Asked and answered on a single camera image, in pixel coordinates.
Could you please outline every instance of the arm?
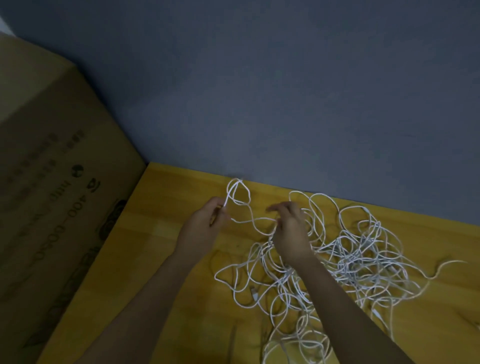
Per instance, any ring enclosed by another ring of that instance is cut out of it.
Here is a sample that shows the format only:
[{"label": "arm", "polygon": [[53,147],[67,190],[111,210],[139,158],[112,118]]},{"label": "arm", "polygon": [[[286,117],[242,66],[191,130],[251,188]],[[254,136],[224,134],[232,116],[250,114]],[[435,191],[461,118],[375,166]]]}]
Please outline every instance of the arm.
[{"label": "arm", "polygon": [[341,364],[412,364],[337,284],[317,259],[308,241],[302,211],[293,202],[273,205],[279,225],[274,235],[278,253],[303,280]]},{"label": "arm", "polygon": [[185,222],[175,251],[85,351],[77,364],[149,363],[173,301],[191,269],[213,247],[229,220],[224,200],[212,197]]}]

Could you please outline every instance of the wooden floor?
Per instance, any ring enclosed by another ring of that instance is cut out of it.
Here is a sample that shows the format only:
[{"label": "wooden floor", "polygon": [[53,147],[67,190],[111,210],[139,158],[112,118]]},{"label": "wooden floor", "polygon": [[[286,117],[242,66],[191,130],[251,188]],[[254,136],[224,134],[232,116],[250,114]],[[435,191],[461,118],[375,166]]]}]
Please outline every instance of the wooden floor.
[{"label": "wooden floor", "polygon": [[[172,252],[184,220],[213,195],[225,196],[227,177],[151,163],[110,237],[46,346],[39,363],[73,363],[147,282]],[[287,200],[288,190],[246,182],[257,216],[269,204]],[[351,201],[337,200],[340,207]],[[338,232],[331,203],[319,200],[330,217],[327,236]],[[365,205],[398,235],[405,255],[427,273],[445,258],[469,264],[444,268],[419,298],[394,314],[396,341],[418,364],[480,363],[480,227]],[[233,217],[247,216],[231,208]],[[258,363],[267,317],[258,308],[235,305],[213,272],[240,262],[260,234],[231,222],[214,251],[187,278],[162,335],[153,363]],[[286,363],[281,350],[271,363]],[[329,363],[337,363],[332,357]]]}]

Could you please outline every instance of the hand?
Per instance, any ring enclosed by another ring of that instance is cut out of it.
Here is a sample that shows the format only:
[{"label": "hand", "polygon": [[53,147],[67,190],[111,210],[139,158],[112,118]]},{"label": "hand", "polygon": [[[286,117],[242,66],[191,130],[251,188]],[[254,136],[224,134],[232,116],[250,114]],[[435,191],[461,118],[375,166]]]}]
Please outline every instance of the hand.
[{"label": "hand", "polygon": [[282,259],[296,270],[305,259],[314,255],[303,212],[295,202],[289,201],[271,205],[267,211],[278,211],[280,215],[273,243]]},{"label": "hand", "polygon": [[174,255],[195,265],[212,250],[218,232],[230,220],[224,202],[224,198],[212,197],[189,217],[180,229]]}]

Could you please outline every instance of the tangled white cable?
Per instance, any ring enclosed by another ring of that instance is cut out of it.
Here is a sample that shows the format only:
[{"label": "tangled white cable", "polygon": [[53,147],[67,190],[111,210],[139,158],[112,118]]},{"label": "tangled white cable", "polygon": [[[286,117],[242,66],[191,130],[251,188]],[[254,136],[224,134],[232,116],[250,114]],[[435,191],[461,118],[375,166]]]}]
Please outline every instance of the tangled white cable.
[{"label": "tangled white cable", "polygon": [[[241,201],[235,197],[239,186],[243,187],[248,195],[247,201]],[[420,268],[403,256],[401,241],[389,230],[384,228],[370,211],[363,206],[348,206],[340,209],[336,202],[325,194],[306,195],[300,191],[291,191],[289,200],[293,194],[301,194],[308,199],[310,208],[302,208],[305,221],[309,226],[308,236],[313,251],[321,258],[330,274],[342,285],[347,293],[353,295],[356,303],[363,309],[369,309],[371,318],[375,315],[388,330],[393,339],[392,318],[393,308],[403,300],[413,299],[420,296],[428,286],[431,279],[440,273],[441,268],[448,263],[462,262],[450,260],[440,264],[436,273],[429,277]],[[313,201],[315,197],[328,198],[335,206],[341,232],[331,242],[326,242],[324,215],[318,205]],[[250,248],[247,260],[241,264],[231,264],[219,270],[215,279],[225,283],[233,292],[235,302],[244,308],[258,306],[270,317],[273,329],[263,349],[262,363],[266,362],[268,355],[278,346],[287,355],[285,345],[297,344],[299,351],[309,364],[325,363],[332,351],[330,342],[325,333],[319,328],[320,319],[316,315],[315,308],[310,300],[308,292],[301,286],[301,280],[294,269],[282,262],[281,257],[272,255],[275,250],[272,238],[276,229],[276,220],[273,218],[253,216],[250,207],[250,190],[242,180],[233,179],[227,185],[227,198],[239,206],[246,206],[250,210],[251,218],[245,221],[234,222],[242,224],[251,222],[255,230],[268,237],[265,243],[254,243]],[[344,224],[342,213],[348,209],[360,208],[366,214],[366,219],[357,223],[357,231],[350,232]],[[259,220],[271,220],[273,228],[269,232],[261,231],[255,222]],[[254,279],[255,267],[260,263],[263,279]],[[409,279],[407,267],[412,268],[426,279],[427,283],[422,287],[417,282]],[[218,275],[234,268],[233,284],[220,279]],[[240,274],[246,270],[247,280],[240,286]],[[242,304],[237,300],[237,293],[251,291],[253,303]],[[267,293],[273,291],[273,298],[268,302]],[[389,310],[388,322],[380,315],[377,308],[383,307]],[[298,318],[295,329],[285,332],[280,328],[291,312],[297,312]]]}]

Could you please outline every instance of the cardboard box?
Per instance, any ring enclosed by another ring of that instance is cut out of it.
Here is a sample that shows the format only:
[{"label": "cardboard box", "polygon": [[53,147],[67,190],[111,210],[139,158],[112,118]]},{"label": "cardboard box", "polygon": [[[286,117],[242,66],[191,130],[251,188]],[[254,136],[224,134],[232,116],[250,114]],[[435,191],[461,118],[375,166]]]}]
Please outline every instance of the cardboard box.
[{"label": "cardboard box", "polygon": [[33,362],[145,164],[74,64],[0,33],[0,360]]}]

